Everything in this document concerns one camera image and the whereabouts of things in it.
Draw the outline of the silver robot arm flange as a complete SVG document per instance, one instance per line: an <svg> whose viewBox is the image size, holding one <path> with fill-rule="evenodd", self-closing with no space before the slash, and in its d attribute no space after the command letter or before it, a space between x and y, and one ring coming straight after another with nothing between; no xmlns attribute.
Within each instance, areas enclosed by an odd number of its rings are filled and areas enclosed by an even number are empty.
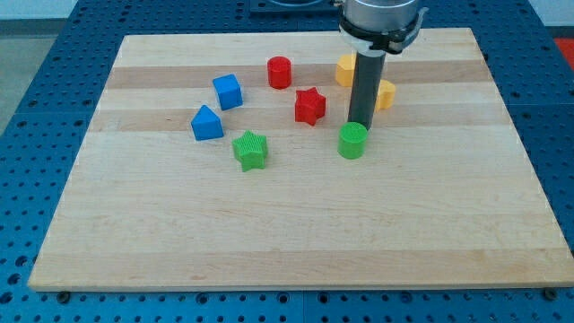
<svg viewBox="0 0 574 323"><path fill-rule="evenodd" d="M398 55L418 37L427 12L419 0L346 0L339 9L339 31L365 57Z"/></svg>

